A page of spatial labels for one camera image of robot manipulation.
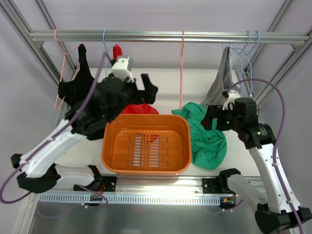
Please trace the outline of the green tank top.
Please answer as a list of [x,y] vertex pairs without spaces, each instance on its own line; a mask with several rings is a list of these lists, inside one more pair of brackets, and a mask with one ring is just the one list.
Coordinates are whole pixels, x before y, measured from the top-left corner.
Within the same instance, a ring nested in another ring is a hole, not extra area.
[[227,154],[227,141],[223,132],[213,128],[209,131],[201,125],[207,109],[200,104],[189,102],[182,109],[173,109],[173,115],[179,115],[187,120],[190,127],[192,164],[205,169],[214,170],[224,160]]

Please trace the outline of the pink hanger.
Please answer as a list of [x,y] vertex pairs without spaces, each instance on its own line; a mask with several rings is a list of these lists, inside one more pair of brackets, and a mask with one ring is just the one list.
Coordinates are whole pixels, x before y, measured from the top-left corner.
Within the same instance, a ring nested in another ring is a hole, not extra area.
[[185,32],[182,31],[182,41],[180,43],[180,89],[179,89],[179,109],[182,110],[183,100],[183,54],[184,54]]
[[[56,110],[59,110],[61,108],[64,101],[72,107],[77,102],[84,100],[88,94],[88,85],[91,86],[93,81],[86,59],[86,52],[89,47],[89,42],[87,42],[87,46],[85,46],[85,43],[83,42],[73,50],[65,52],[65,50],[62,48],[60,42],[57,39],[58,30],[59,30],[58,28],[54,30],[54,38],[60,50],[63,53],[63,62],[60,73],[60,81],[58,85],[58,94],[55,100]],[[72,79],[69,82],[64,82],[63,72],[66,56],[75,51],[76,49],[78,49],[79,64],[75,69]]]

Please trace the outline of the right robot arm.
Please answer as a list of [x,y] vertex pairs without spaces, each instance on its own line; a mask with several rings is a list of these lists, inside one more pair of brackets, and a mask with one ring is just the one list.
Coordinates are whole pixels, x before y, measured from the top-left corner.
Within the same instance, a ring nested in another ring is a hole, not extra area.
[[221,171],[209,188],[239,195],[253,211],[264,234],[295,227],[302,232],[303,223],[311,220],[312,213],[293,194],[277,155],[277,140],[269,125],[259,123],[256,103],[239,97],[226,100],[224,105],[210,105],[201,124],[211,130],[213,122],[216,130],[237,133],[258,168],[266,193],[263,195],[251,185],[236,168]]

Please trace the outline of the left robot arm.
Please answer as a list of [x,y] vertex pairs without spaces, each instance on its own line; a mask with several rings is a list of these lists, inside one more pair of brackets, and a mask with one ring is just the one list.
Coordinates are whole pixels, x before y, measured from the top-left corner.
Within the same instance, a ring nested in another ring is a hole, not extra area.
[[56,129],[36,148],[26,154],[14,154],[11,161],[20,170],[17,182],[20,188],[41,194],[54,187],[72,188],[81,191],[83,187],[99,191],[102,175],[94,165],[85,167],[62,166],[56,161],[75,144],[106,127],[130,104],[153,104],[158,88],[148,74],[141,74],[144,90],[137,88],[135,80],[122,80],[109,76],[101,82],[94,82],[85,101],[75,104]]

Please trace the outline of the red tank top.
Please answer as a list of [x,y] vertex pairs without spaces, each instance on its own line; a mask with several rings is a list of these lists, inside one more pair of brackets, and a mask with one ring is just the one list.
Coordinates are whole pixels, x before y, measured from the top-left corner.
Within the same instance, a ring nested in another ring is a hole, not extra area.
[[[118,56],[122,56],[122,48],[115,44],[113,46],[113,59],[117,59]],[[159,112],[152,107],[149,104],[140,104],[140,105],[134,105],[129,104],[122,112],[122,114],[152,114],[152,115],[158,115]]]

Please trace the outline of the grey tank top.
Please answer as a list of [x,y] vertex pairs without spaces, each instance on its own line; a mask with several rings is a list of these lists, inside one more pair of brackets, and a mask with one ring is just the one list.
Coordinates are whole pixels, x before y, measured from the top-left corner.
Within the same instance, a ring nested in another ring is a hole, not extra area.
[[225,98],[223,92],[233,84],[230,70],[230,48],[226,46],[223,50],[221,62],[216,77],[210,86],[202,105],[208,109],[209,105],[223,105]]

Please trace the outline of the black tank top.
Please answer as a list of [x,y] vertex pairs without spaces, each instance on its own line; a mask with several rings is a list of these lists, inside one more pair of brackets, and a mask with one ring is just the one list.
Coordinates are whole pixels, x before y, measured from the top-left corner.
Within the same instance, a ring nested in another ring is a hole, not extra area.
[[58,95],[69,104],[71,108],[74,106],[80,107],[87,98],[92,85],[95,85],[93,93],[86,105],[86,110],[90,110],[91,117],[99,120],[104,114],[104,109],[108,107],[107,94],[101,92],[102,83],[98,83],[91,75],[87,57],[86,47],[84,44],[78,46],[78,56],[80,69],[74,79],[69,82],[60,82],[58,85]]

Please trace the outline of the blue hanger with red top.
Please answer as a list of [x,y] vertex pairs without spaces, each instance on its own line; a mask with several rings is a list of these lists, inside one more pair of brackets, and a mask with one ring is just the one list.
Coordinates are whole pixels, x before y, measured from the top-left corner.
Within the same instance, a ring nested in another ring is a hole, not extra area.
[[113,51],[116,49],[116,44],[113,47],[107,48],[106,43],[105,43],[105,33],[106,33],[106,29],[103,30],[103,35],[102,35],[102,41],[104,44],[104,53],[105,53],[105,76],[108,76],[108,72],[107,72],[107,64],[108,62],[110,62],[111,66],[113,66],[116,63],[117,58],[110,58],[109,56],[109,52],[112,49]]

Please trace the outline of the blue hanger with grey top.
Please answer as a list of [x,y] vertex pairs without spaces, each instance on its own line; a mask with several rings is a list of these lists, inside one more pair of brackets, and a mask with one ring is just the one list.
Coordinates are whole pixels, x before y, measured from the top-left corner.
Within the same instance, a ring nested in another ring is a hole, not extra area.
[[228,47],[228,61],[226,62],[226,66],[229,70],[231,70],[230,78],[232,84],[242,80],[242,70],[239,70],[236,59],[241,55],[241,49],[235,48],[232,43],[223,43],[222,50],[225,50]]

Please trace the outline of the blue empty hanger outer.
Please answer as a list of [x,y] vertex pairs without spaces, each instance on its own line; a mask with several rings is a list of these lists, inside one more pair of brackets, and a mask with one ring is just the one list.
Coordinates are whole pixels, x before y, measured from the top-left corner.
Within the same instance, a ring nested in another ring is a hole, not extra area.
[[253,92],[253,67],[252,67],[252,63],[251,63],[251,57],[253,55],[253,50],[254,48],[258,45],[259,41],[260,41],[260,37],[261,37],[261,34],[259,31],[256,31],[256,34],[257,34],[257,41],[256,43],[252,46],[252,48],[250,49],[250,51],[246,54],[246,56],[248,56],[248,63],[249,63],[249,68],[250,68],[250,72],[249,72],[249,83],[250,83],[250,87],[251,87],[251,90],[250,90],[250,97],[252,99],[254,99],[254,92]]

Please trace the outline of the blue empty hanger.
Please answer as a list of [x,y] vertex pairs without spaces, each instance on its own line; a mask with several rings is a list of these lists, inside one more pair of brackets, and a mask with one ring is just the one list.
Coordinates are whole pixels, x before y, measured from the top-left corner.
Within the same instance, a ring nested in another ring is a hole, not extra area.
[[239,62],[240,62],[240,78],[238,78],[239,81],[244,79],[244,78],[243,78],[242,56],[243,56],[243,54],[244,54],[244,55],[247,54],[247,52],[246,52],[245,49],[246,49],[246,47],[249,45],[249,42],[250,42],[250,40],[251,40],[251,33],[250,33],[250,31],[246,31],[246,32],[247,32],[247,34],[248,34],[248,41],[247,41],[247,43],[244,45],[243,48],[241,48],[241,49],[239,48],[240,52],[237,53],[237,55],[239,56]]
[[251,57],[253,55],[253,50],[254,48],[258,45],[259,41],[260,41],[260,37],[261,37],[261,34],[259,31],[256,31],[256,34],[257,34],[257,41],[256,43],[252,46],[252,48],[250,49],[250,51],[246,54],[246,56],[248,56],[248,63],[249,63],[249,68],[250,68],[250,72],[249,72],[249,83],[250,83],[250,87],[251,87],[251,90],[250,90],[250,97],[252,99],[254,99],[254,92],[253,92],[253,67],[252,67],[252,63],[251,63]]

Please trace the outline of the blue empty hanger inner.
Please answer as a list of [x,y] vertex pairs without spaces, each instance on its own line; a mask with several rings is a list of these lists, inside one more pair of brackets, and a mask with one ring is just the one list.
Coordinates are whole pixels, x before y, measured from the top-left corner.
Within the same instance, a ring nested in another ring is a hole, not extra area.
[[237,55],[239,56],[239,62],[240,62],[240,78],[238,78],[239,81],[244,79],[244,78],[243,78],[242,56],[243,56],[243,54],[244,54],[244,55],[247,54],[247,52],[246,52],[245,49],[246,49],[246,47],[249,45],[249,42],[250,42],[250,40],[251,40],[251,33],[250,33],[250,31],[246,31],[246,32],[247,32],[247,34],[248,34],[248,41],[247,41],[247,43],[244,45],[243,48],[241,48],[241,49],[239,48],[240,52],[237,53]]

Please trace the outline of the orange plastic basket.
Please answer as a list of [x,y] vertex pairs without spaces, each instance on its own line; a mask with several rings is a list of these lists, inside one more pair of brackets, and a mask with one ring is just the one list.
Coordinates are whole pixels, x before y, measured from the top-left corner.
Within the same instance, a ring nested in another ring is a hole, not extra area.
[[189,124],[178,115],[121,114],[105,127],[101,160],[122,176],[176,176],[192,161]]

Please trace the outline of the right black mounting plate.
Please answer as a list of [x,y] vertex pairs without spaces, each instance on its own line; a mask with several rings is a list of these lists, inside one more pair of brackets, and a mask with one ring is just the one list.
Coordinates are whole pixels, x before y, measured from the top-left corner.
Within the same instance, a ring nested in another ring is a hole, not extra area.
[[216,178],[203,178],[202,179],[203,194],[218,194],[220,192]]

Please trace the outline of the aluminium hanging rail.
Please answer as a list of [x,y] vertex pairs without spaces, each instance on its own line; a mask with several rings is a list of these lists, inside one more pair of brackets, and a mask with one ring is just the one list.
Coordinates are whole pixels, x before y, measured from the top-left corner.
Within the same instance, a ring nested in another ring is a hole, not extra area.
[[188,42],[188,43],[242,43],[303,45],[306,34],[276,32],[182,32],[133,30],[33,30],[33,41],[120,41],[120,42]]

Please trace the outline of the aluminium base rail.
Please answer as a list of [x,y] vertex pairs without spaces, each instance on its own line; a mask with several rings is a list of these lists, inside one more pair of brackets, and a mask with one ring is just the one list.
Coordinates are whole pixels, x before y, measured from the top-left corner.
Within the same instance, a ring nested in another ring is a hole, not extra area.
[[[102,175],[102,176],[116,176],[117,184],[114,193],[130,192],[130,193],[181,193],[187,192],[194,194],[203,194],[202,179],[216,178],[215,176],[174,176],[174,177],[156,177],[156,176],[121,176],[121,175]],[[230,194],[221,188],[218,194]],[[79,187],[76,183],[66,185],[64,188],[55,186],[54,188],[44,188],[36,193],[41,195],[48,192],[87,192],[88,189]],[[95,192],[96,194],[106,194],[109,192]]]

